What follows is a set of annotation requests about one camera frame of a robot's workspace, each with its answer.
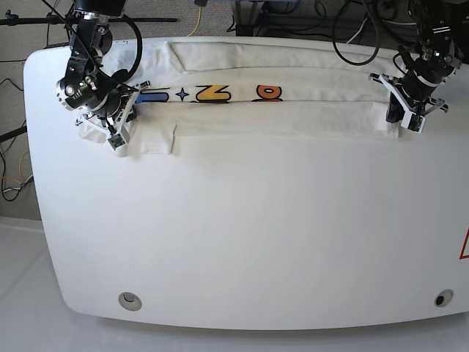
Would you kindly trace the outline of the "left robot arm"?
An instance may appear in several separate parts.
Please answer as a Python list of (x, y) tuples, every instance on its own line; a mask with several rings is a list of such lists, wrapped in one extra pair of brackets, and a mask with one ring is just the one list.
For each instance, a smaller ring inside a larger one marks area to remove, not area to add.
[(353, 62), (341, 55), (336, 45), (337, 18), (332, 25), (334, 51), (347, 64), (364, 66), (378, 54), (381, 31), (398, 42), (393, 59), (402, 59), (405, 66), (402, 77), (374, 73), (369, 77), (390, 92), (386, 122), (399, 122), (403, 128), (420, 133), (429, 113), (436, 109), (448, 111), (446, 102), (434, 99), (432, 93), (468, 62), (468, 2), (409, 1), (408, 12), (416, 24), (418, 35), (413, 42), (403, 40), (385, 25), (378, 15), (376, 1), (361, 3), (376, 32), (372, 56), (363, 62)]

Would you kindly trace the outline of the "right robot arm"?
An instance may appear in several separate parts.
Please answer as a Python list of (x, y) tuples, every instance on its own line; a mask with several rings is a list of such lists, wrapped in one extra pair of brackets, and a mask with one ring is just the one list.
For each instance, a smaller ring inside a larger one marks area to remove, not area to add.
[[(122, 126), (135, 118), (131, 96), (138, 88), (128, 81), (139, 68), (143, 38), (134, 20), (124, 14), (125, 1), (74, 1), (65, 16), (56, 16), (70, 34), (70, 58), (64, 77), (57, 84), (59, 102), (73, 111), (84, 109), (95, 117), (111, 139), (120, 137)], [(136, 57), (130, 69), (112, 74), (103, 71), (103, 57), (110, 51), (113, 37), (109, 20), (121, 19), (136, 36)]]

